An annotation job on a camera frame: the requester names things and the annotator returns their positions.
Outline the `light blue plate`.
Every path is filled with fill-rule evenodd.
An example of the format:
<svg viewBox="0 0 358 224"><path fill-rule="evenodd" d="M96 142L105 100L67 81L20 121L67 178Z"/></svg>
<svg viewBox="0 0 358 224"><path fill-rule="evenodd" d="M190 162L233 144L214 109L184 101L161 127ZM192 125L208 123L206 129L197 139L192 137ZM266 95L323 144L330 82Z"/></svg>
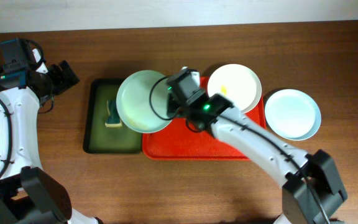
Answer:
<svg viewBox="0 0 358 224"><path fill-rule="evenodd" d="M322 122L315 100L295 89L282 89L271 94L265 101L265 119L273 132L292 141L313 137Z"/></svg>

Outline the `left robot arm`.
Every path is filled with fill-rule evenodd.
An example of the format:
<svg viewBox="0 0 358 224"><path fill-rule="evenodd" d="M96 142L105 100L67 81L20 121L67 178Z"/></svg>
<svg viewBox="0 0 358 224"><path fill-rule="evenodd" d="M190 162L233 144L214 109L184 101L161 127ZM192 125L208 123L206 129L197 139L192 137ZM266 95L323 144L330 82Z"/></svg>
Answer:
<svg viewBox="0 0 358 224"><path fill-rule="evenodd" d="M75 210L64 186L42 168L37 116L79 79L66 61L6 64L0 72L0 223L101 223Z"/></svg>

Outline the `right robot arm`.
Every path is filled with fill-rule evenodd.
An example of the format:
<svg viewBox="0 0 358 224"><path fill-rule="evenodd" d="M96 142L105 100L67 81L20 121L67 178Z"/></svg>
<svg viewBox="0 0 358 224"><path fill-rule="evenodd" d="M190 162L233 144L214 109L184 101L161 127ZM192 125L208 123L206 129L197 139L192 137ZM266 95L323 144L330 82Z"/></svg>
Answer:
<svg viewBox="0 0 358 224"><path fill-rule="evenodd" d="M309 154L253 122L225 96L209 97L202 88L193 91L168 88L168 110L207 131L220 142L257 164L282 190L282 214L276 223L330 223L347 200L333 158L325 151Z"/></svg>

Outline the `light green plate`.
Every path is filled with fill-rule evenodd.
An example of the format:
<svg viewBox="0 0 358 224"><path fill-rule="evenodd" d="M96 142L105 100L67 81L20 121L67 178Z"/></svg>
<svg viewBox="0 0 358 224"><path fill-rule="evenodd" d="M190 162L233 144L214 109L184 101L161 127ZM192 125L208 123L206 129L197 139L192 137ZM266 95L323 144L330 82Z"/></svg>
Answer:
<svg viewBox="0 0 358 224"><path fill-rule="evenodd" d="M167 127L168 85L163 74L141 70L127 77L120 85L116 105L119 117L138 133L156 133Z"/></svg>

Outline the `red plastic tray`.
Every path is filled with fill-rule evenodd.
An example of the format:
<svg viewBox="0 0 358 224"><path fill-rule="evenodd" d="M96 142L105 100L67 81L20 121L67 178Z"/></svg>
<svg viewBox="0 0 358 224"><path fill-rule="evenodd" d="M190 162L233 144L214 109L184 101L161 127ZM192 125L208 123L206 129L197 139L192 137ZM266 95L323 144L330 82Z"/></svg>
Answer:
<svg viewBox="0 0 358 224"><path fill-rule="evenodd" d="M202 77L201 86L207 88L208 80L208 77ZM261 99L246 115L265 128ZM142 151L149 158L156 160L248 160L241 152L214 139L206 131L194 133L189 130L185 119L175 119L159 132L144 134Z"/></svg>

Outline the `yellow green sponge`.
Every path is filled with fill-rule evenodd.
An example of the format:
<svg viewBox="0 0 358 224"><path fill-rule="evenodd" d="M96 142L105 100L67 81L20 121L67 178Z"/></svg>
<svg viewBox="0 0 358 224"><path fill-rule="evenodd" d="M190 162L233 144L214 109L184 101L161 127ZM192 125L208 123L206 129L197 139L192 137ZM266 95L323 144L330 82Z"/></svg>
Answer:
<svg viewBox="0 0 358 224"><path fill-rule="evenodd" d="M117 111L116 102L114 100L108 100L106 104L107 104L108 117L105 122L105 127L107 128L122 127L122 121Z"/></svg>

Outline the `dark green tray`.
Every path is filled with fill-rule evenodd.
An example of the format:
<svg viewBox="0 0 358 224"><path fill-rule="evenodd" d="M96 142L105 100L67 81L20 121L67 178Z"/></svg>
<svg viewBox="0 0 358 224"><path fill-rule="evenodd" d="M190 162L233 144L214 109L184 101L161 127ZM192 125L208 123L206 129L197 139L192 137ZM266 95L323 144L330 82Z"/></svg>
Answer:
<svg viewBox="0 0 358 224"><path fill-rule="evenodd" d="M123 79L95 79L90 88L83 150L89 154L138 154L142 135L128 128L107 127L107 102L114 101Z"/></svg>

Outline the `white plate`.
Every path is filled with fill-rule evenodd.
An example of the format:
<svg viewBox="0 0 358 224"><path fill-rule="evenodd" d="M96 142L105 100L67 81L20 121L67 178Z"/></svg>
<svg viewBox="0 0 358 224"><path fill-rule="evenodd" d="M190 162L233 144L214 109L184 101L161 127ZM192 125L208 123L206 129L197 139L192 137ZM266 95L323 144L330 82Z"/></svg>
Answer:
<svg viewBox="0 0 358 224"><path fill-rule="evenodd" d="M207 92L209 96L217 93L225 96L243 113L248 113L261 99L262 84L250 68L239 64L227 64L211 74Z"/></svg>

